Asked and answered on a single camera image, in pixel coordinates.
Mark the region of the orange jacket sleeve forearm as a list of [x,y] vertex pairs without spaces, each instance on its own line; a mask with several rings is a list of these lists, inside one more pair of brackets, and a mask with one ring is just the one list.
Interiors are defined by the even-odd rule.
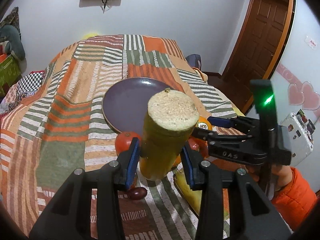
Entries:
[[271,203],[292,231],[296,231],[309,215],[318,198],[300,172],[284,166],[278,172],[277,186]]

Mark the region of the right hand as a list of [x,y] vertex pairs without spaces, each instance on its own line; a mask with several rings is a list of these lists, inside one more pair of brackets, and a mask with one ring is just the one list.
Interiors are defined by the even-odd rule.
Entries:
[[[260,167],[246,165],[248,173],[251,175],[254,181],[258,182]],[[275,190],[279,191],[293,180],[293,173],[290,166],[285,165],[273,165],[271,173],[277,177]]]

